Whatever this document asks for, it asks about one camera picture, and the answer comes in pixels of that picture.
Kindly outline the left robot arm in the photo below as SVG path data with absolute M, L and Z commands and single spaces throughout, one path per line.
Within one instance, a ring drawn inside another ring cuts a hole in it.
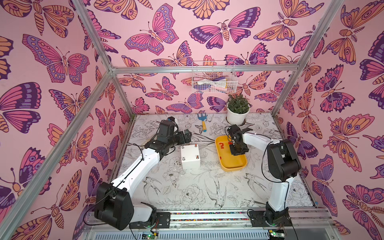
M 173 117 L 162 120 L 157 132 L 144 145 L 139 157 L 119 177 L 110 183 L 103 182 L 97 189 L 94 217 L 103 225 L 124 230 L 130 225 L 153 227 L 157 222 L 156 207 L 147 204 L 134 204 L 132 197 L 139 183 L 147 176 L 171 148 L 191 143 L 192 133 L 181 131 Z

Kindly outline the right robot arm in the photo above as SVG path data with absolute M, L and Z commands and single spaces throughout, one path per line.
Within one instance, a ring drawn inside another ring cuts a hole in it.
M 228 130 L 231 154 L 233 156 L 244 155 L 252 146 L 264 151 L 267 156 L 270 174 L 275 178 L 271 196 L 266 203 L 264 219 L 271 226 L 287 224 L 289 220 L 289 208 L 287 198 L 291 185 L 301 169 L 301 163 L 289 140 L 274 140 L 270 137 L 248 133 L 245 130 Z

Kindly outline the yellow plastic tray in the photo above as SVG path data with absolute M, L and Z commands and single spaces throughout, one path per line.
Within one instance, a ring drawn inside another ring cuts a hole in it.
M 231 154 L 230 145 L 232 144 L 232 142 L 228 140 L 227 136 L 219 136 L 216 138 L 216 149 L 217 143 L 219 142 L 223 142 L 225 145 L 225 154 L 223 156 L 223 159 L 219 159 L 222 170 L 224 170 L 225 172 L 240 171 L 247 166 L 248 160 L 246 155 L 233 156 Z

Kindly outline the white block with screws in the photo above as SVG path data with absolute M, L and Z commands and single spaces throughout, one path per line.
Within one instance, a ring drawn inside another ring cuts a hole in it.
M 195 144 L 181 146 L 181 161 L 184 170 L 199 169 L 201 165 L 199 145 L 197 148 Z

